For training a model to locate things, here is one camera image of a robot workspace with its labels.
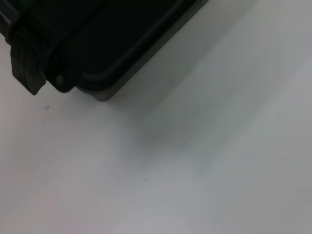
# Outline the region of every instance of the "black plastic case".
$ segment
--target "black plastic case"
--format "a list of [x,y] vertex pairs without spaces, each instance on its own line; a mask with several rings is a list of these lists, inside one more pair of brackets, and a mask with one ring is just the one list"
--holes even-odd
[[207,0],[0,0],[14,77],[111,98]]

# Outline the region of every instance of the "white table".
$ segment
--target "white table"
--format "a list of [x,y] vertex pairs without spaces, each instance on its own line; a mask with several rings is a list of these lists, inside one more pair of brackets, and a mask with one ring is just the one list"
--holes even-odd
[[211,0],[108,103],[1,38],[0,233],[310,234],[311,8]]

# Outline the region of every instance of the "white surface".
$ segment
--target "white surface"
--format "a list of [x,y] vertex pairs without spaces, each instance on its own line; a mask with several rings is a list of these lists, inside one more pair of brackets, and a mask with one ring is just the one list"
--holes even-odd
[[109,103],[1,39],[0,233],[312,233],[311,9],[211,0]]

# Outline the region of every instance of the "case lid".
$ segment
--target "case lid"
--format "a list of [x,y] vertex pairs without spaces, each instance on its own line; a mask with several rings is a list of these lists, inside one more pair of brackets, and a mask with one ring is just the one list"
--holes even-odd
[[0,0],[14,76],[32,93],[109,88],[200,0]]

